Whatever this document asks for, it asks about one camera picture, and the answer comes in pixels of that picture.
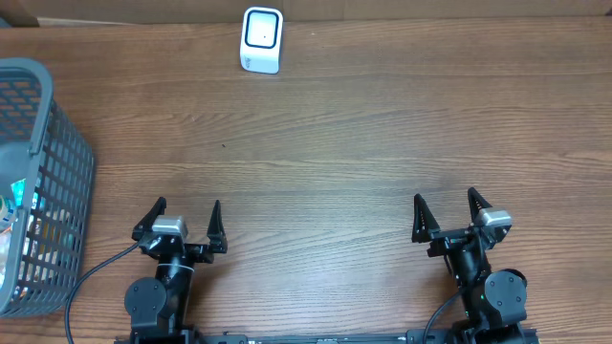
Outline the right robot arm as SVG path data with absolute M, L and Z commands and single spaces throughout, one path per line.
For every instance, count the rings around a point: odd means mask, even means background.
M 509 234 L 513 218 L 473 187 L 468 200 L 469 225 L 442 230 L 422 195 L 413 199 L 411 241 L 428 243 L 429 257 L 443 257 L 457 286 L 457 292 L 429 318 L 422 341 L 428 342 L 442 311 L 460 299 L 467 318 L 445 331 L 443 343 L 526 343 L 521 322 L 527 318 L 527 279 L 517 269 L 493 271 L 487 257 L 487 251 Z

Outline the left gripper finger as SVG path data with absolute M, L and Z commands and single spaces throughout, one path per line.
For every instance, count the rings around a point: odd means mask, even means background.
M 226 253 L 228 251 L 228 241 L 224 230 L 221 203 L 215 201 L 212 213 L 209 219 L 207 237 L 209 238 L 208 248 L 213 253 Z
M 145 233 L 152 231 L 156 219 L 160 215 L 164 215 L 166 209 L 166 199 L 160 197 L 152 208 L 142 217 L 142 219 L 134 226 L 132 231 L 132 239 L 139 241 Z

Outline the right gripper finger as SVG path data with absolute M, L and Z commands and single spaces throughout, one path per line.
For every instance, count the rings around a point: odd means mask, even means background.
M 492 205 L 476 190 L 475 187 L 468 189 L 468 200 L 470 205 L 470 217 L 473 223 L 482 209 L 491 208 Z
M 411 240 L 413 243 L 426 243 L 440 231 L 440 226 L 432 215 L 425 199 L 416 194 L 413 201 L 414 221 Z

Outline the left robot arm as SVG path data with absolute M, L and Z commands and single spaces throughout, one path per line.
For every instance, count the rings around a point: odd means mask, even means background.
M 124 307 L 131 318 L 130 343 L 202 343 L 203 336 L 185 323 L 192 277 L 197 264 L 211 264 L 228 251 L 221 204 L 209 219 L 206 244 L 186 241 L 182 216 L 164 213 L 166 199 L 157 200 L 134 226 L 132 239 L 143 254 L 157 262 L 153 277 L 136 280 L 127 289 Z

